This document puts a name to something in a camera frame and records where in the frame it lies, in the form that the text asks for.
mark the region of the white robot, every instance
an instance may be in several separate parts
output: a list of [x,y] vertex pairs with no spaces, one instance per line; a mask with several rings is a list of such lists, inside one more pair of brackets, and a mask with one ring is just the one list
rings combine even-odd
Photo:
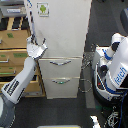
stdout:
[[112,36],[110,47],[96,47],[92,62],[94,94],[103,103],[117,104],[128,89],[128,37]]

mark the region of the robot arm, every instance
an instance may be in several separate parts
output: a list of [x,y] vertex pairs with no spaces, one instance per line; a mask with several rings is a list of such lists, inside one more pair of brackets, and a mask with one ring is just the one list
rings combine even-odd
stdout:
[[17,104],[32,80],[35,70],[36,61],[42,58],[47,46],[45,41],[43,45],[31,43],[31,37],[27,39],[27,51],[29,57],[24,62],[23,70],[9,83],[2,87],[2,97],[0,96],[0,127],[10,128],[14,121],[15,104]]

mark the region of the metal handle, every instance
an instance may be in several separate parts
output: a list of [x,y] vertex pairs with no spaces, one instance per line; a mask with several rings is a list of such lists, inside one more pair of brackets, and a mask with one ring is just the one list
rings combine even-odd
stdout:
[[65,84],[65,83],[67,83],[67,82],[69,82],[70,81],[70,79],[58,79],[58,80],[52,80],[52,82],[55,82],[55,83],[57,83],[57,84]]
[[15,73],[16,71],[14,70],[14,72],[0,72],[0,75],[13,75]]
[[6,61],[0,61],[0,63],[8,63],[9,59],[7,59]]
[[65,65],[65,64],[68,64],[68,63],[70,63],[70,62],[71,62],[71,60],[66,61],[66,62],[63,62],[63,63],[57,63],[57,62],[50,61],[50,63],[55,64],[55,65],[58,65],[58,66]]

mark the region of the black base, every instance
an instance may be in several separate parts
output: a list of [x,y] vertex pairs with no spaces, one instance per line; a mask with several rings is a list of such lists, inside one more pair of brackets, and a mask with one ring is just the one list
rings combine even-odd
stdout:
[[119,104],[119,100],[108,101],[104,97],[102,97],[97,91],[96,86],[95,86],[94,70],[92,70],[91,78],[92,78],[93,94],[95,98],[99,101],[99,103],[107,107],[117,106]]

